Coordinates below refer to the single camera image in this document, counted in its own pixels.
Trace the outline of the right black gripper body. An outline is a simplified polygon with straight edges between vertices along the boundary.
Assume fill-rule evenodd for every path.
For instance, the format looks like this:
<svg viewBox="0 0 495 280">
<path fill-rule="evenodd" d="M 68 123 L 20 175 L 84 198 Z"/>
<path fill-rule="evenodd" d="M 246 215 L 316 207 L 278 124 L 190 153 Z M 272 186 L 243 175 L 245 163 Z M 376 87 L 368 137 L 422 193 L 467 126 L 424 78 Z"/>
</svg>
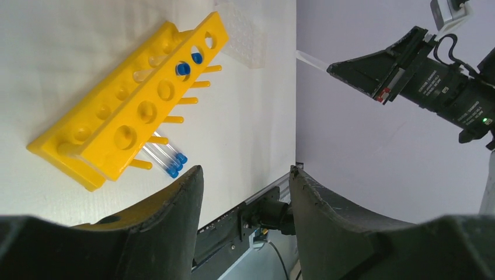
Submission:
<svg viewBox="0 0 495 280">
<path fill-rule="evenodd" d="M 461 144 L 494 134 L 494 51 L 472 67 L 454 57 L 458 38 L 448 50 L 449 62 L 438 55 L 439 42 L 405 39 L 377 53 L 378 65 L 387 74 L 374 99 L 382 104 L 402 96 L 461 129 Z"/>
</svg>

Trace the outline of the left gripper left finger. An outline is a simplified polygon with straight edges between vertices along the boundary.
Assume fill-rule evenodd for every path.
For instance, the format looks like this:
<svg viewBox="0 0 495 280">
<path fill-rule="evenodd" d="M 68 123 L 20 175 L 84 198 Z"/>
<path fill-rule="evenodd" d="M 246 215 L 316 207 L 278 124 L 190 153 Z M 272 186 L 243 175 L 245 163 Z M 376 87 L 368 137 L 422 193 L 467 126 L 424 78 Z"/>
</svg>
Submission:
<svg viewBox="0 0 495 280">
<path fill-rule="evenodd" d="M 190 279 L 203 192 L 196 165 L 94 224 L 1 216 L 1 278 Z"/>
</svg>

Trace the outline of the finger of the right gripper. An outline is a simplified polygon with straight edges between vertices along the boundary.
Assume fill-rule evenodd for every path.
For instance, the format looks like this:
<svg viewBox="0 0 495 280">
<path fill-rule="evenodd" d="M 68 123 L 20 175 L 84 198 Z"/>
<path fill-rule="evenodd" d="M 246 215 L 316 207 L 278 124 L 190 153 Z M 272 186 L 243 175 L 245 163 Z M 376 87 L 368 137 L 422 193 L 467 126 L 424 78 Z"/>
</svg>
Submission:
<svg viewBox="0 0 495 280">
<path fill-rule="evenodd" d="M 419 52 L 426 48 L 427 33 L 428 30 L 415 26 L 386 49 L 332 63 L 326 72 L 368 97 L 377 97 L 397 74 L 406 72 L 419 57 Z"/>
</svg>

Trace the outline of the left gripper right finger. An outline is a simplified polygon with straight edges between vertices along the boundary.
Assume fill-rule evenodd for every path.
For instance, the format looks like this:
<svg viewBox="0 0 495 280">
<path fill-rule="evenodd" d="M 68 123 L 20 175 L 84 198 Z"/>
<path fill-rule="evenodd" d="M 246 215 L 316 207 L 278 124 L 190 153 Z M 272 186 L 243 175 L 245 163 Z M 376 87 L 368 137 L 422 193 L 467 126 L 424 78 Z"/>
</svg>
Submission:
<svg viewBox="0 0 495 280">
<path fill-rule="evenodd" d="M 370 211 L 293 166 L 290 195 L 303 279 L 493 279 L 494 216 L 414 224 Z"/>
</svg>

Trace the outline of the yellow test tube rack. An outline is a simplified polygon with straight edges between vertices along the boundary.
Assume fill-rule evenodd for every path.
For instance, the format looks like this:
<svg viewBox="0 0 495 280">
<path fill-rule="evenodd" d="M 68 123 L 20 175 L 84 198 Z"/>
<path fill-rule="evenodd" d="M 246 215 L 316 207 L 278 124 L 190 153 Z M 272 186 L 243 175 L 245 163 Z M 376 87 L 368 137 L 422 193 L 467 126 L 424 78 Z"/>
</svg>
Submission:
<svg viewBox="0 0 495 280">
<path fill-rule="evenodd" d="M 221 70 L 212 60 L 228 39 L 217 11 L 192 30 L 180 32 L 172 22 L 165 22 L 28 150 L 89 191 L 118 180 L 127 167 L 150 169 L 152 164 L 138 160 L 137 154 L 148 142 L 168 142 L 155 131 L 163 123 L 183 121 L 170 112 L 177 105 L 198 102 L 186 92 L 210 86 L 200 75 Z M 201 53 L 203 63 L 194 63 L 192 53 Z M 160 55 L 168 57 L 150 66 L 149 58 Z M 186 81 L 178 80 L 175 73 L 180 61 L 191 67 Z M 156 71 L 143 82 L 134 81 L 134 72 L 152 68 Z"/>
</svg>

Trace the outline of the blue-capped clear test tube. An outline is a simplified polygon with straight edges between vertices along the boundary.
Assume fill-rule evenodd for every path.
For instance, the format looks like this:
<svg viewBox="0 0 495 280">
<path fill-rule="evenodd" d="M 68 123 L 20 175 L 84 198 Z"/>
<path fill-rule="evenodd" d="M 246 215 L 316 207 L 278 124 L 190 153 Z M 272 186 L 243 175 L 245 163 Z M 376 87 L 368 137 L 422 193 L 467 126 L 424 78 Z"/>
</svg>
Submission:
<svg viewBox="0 0 495 280">
<path fill-rule="evenodd" d="M 149 64 L 150 66 L 152 67 L 157 67 L 158 65 L 160 65 L 166 58 L 168 57 L 168 55 L 160 55 L 160 56 L 154 56 L 154 57 L 150 57 L 149 58 Z M 191 58 L 192 60 L 194 61 L 194 63 L 196 64 L 202 64 L 203 63 L 203 56 L 201 55 L 201 53 L 199 52 L 193 52 L 191 54 Z"/>
</svg>

